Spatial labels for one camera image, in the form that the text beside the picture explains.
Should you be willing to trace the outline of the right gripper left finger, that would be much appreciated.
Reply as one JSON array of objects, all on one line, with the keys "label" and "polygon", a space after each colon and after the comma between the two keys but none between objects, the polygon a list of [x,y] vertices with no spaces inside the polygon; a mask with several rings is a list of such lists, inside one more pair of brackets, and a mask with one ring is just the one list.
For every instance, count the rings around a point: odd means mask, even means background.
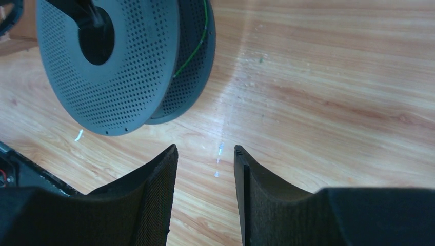
[{"label": "right gripper left finger", "polygon": [[1,245],[165,245],[178,151],[88,194],[1,188]]}]

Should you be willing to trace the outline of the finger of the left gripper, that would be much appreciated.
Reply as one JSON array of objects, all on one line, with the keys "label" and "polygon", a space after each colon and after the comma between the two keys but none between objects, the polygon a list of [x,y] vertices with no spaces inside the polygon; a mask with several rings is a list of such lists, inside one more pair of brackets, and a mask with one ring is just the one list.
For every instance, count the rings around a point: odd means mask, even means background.
[{"label": "finger of the left gripper", "polygon": [[99,28],[105,24],[92,0],[47,0],[47,2],[73,19],[80,29]]}]

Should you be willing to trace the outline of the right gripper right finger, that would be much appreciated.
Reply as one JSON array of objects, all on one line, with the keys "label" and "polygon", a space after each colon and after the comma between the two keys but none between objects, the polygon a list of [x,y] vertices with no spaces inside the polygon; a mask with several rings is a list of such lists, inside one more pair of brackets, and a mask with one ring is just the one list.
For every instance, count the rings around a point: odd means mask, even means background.
[{"label": "right gripper right finger", "polygon": [[243,245],[434,245],[434,190],[300,189],[234,148]]}]

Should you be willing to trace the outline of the dark grey spool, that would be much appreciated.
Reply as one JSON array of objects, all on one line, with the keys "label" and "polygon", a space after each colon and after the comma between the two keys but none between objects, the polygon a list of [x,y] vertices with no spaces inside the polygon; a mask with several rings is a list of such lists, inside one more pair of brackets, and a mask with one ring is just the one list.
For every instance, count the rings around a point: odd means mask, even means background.
[{"label": "dark grey spool", "polygon": [[80,29],[36,3],[37,39],[51,88],[85,129],[119,136],[171,121],[199,98],[215,54],[210,1],[94,1],[100,30]]}]

